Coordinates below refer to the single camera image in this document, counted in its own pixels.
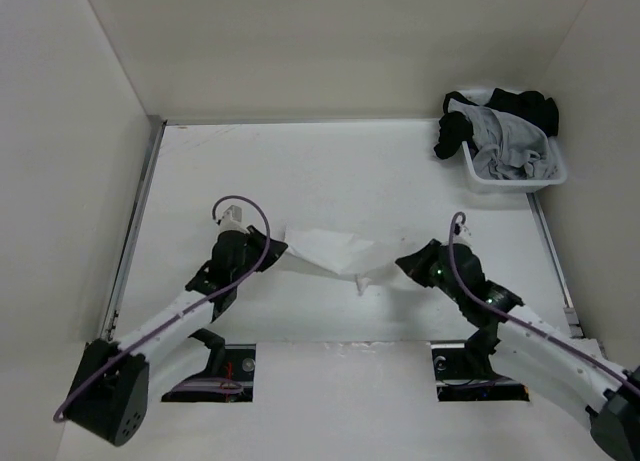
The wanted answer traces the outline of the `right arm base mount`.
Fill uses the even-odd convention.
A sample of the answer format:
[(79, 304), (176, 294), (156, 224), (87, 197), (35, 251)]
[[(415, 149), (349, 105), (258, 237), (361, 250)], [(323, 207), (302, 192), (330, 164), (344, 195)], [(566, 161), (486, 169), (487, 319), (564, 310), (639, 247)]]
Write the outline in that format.
[(465, 341), (431, 344), (436, 395), (440, 402), (530, 400), (522, 384), (497, 374), (489, 363), (497, 338), (478, 329)]

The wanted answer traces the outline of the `white tank top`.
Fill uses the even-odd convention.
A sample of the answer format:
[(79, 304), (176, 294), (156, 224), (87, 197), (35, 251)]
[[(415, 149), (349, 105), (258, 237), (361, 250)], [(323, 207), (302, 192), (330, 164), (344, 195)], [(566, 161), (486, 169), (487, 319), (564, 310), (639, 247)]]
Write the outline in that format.
[(379, 279), (401, 254), (399, 246), (354, 233), (287, 227), (287, 252), (340, 278), (352, 280), (359, 296)]

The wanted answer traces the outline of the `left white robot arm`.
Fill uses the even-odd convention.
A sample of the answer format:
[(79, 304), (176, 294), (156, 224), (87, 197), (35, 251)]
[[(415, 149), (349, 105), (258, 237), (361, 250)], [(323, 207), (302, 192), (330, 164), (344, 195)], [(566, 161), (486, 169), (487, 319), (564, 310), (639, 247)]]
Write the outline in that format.
[(153, 396), (196, 374), (219, 376), (224, 340), (209, 325), (236, 300), (240, 283), (269, 269), (287, 248), (253, 226), (220, 230), (210, 259), (168, 307), (119, 339), (85, 347), (55, 421), (71, 421), (122, 446), (141, 426)]

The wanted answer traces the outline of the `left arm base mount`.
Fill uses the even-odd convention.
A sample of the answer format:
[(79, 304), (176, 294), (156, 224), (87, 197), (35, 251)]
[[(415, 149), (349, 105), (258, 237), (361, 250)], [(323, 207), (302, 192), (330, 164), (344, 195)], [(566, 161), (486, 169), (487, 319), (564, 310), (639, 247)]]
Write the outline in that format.
[(189, 337), (207, 351), (206, 363), (161, 397), (163, 403), (251, 403), (257, 346), (227, 344), (223, 337), (200, 329)]

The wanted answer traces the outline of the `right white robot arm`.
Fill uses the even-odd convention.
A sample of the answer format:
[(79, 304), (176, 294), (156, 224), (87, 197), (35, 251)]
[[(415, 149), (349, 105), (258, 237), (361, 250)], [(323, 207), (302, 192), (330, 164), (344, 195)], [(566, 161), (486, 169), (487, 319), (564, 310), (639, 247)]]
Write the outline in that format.
[(437, 288), (476, 332), (465, 342), (473, 375), (510, 378), (572, 416), (614, 460), (639, 457), (639, 371), (591, 353), (542, 320), (507, 288), (489, 280), (460, 243), (431, 240), (396, 260), (413, 282)]

